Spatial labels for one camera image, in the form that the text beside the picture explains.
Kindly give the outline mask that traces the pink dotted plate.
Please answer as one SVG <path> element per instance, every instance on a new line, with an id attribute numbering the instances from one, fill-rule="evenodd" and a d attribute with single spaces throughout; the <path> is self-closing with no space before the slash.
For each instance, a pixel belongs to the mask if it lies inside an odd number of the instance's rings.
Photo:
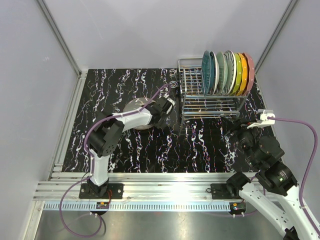
<path id="1" fill-rule="evenodd" d="M 254 79 L 255 79 L 255 66 L 252 57 L 248 53 L 244 53 L 244 56 L 247 60 L 248 65 L 248 79 L 247 79 L 247 86 L 245 89 L 245 95 L 248 95 L 253 87 Z"/>

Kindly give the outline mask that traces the orange dotted plate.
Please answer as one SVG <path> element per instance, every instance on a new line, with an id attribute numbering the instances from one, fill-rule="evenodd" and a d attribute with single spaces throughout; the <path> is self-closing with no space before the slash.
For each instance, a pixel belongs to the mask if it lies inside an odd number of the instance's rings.
<path id="1" fill-rule="evenodd" d="M 248 83 L 248 63 L 247 60 L 244 56 L 243 53 L 238 53 L 240 60 L 241 60 L 241 65 L 242 65 L 242 75 L 241 75 L 241 84 L 239 87 L 239 91 L 238 91 L 238 96 L 243 95 L 243 93 L 245 92 L 247 83 Z"/>

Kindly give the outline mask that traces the white blue striped plate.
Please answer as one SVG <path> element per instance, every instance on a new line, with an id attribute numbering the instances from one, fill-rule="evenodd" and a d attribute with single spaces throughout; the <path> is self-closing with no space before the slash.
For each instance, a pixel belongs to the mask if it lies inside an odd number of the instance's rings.
<path id="1" fill-rule="evenodd" d="M 230 95 L 236 83 L 236 57 L 231 50 L 227 50 L 223 55 L 225 56 L 227 64 L 227 80 L 225 84 L 225 94 Z"/>

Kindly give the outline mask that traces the green dotted plate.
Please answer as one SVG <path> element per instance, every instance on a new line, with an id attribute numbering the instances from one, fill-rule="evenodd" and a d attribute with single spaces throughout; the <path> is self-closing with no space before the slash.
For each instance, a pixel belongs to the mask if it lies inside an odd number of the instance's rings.
<path id="1" fill-rule="evenodd" d="M 239 56 L 239 54 L 235 53 L 234 55 L 235 55 L 235 59 L 236 59 L 236 78 L 235 78 L 235 85 L 233 88 L 233 93 L 236 96 L 238 94 L 238 91 L 241 86 L 243 68 L 242 68 L 241 57 Z"/>

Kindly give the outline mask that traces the teal lettered plate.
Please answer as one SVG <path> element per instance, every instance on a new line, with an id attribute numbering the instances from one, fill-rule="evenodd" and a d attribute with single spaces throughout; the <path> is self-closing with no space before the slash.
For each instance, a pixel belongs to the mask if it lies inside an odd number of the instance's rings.
<path id="1" fill-rule="evenodd" d="M 217 56 L 213 51 L 211 51 L 209 54 L 210 54 L 210 56 L 212 58 L 213 68 L 214 68 L 214 76 L 213 76 L 214 83 L 213 83 L 213 86 L 212 86 L 211 94 L 212 95 L 216 95 L 217 94 L 217 89 L 218 89 L 218 83 L 219 83 L 219 76 L 220 76 L 219 63 L 218 63 Z"/>

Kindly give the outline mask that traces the mint green plate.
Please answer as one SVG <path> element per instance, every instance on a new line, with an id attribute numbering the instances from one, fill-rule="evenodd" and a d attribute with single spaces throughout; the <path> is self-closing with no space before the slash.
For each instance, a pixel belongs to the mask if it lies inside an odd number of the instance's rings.
<path id="1" fill-rule="evenodd" d="M 228 75 L 227 60 L 223 52 L 218 52 L 216 54 L 216 58 L 217 58 L 218 67 L 219 67 L 217 94 L 223 95 L 225 92 L 225 86 L 227 83 L 227 75 Z"/>

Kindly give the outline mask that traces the teal scalloped plate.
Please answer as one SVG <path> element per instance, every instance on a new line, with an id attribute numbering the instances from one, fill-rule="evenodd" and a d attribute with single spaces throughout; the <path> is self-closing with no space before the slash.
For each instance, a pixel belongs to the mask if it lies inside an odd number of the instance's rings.
<path id="1" fill-rule="evenodd" d="M 215 85 L 215 59 L 214 53 L 206 50 L 203 53 L 201 61 L 201 77 L 202 77 L 202 92 L 207 96 Z"/>

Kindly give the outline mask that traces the grey deer plate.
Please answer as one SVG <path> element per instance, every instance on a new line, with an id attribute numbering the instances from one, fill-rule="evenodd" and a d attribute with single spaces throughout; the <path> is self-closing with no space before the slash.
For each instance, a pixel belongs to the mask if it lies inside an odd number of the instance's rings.
<path id="1" fill-rule="evenodd" d="M 143 105 L 145 105 L 149 100 L 150 99 L 147 97 L 135 98 L 125 105 L 123 112 L 130 112 L 130 111 L 136 110 L 139 107 L 142 107 Z M 134 129 L 137 131 L 142 131 L 142 130 L 148 130 L 152 127 L 153 127 L 153 125 L 149 124 L 149 125 L 140 125 L 140 126 L 135 127 Z"/>

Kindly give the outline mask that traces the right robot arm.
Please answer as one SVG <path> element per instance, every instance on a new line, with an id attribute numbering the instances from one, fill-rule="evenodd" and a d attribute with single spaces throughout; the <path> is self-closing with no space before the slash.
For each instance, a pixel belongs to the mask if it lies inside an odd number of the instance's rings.
<path id="1" fill-rule="evenodd" d="M 273 194 L 280 206 L 261 193 L 244 173 L 237 172 L 226 181 L 226 192 L 233 199 L 241 198 L 259 211 L 285 240 L 318 240 L 320 224 L 303 203 L 303 184 L 281 161 L 285 152 L 274 136 L 258 137 L 257 128 L 271 125 L 266 121 L 237 120 L 229 131 L 239 140 L 249 163 L 257 170 L 259 184 Z"/>

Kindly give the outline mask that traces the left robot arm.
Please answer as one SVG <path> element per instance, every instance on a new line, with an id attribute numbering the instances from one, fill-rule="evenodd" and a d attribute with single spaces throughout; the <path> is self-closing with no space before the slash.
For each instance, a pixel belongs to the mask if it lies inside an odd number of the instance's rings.
<path id="1" fill-rule="evenodd" d="M 159 127 L 175 108 L 175 101 L 168 95 L 154 101 L 136 98 L 125 112 L 105 115 L 102 113 L 89 129 L 84 149 L 90 155 L 90 175 L 86 191 L 97 199 L 107 195 L 108 166 L 122 133 L 138 127 Z"/>

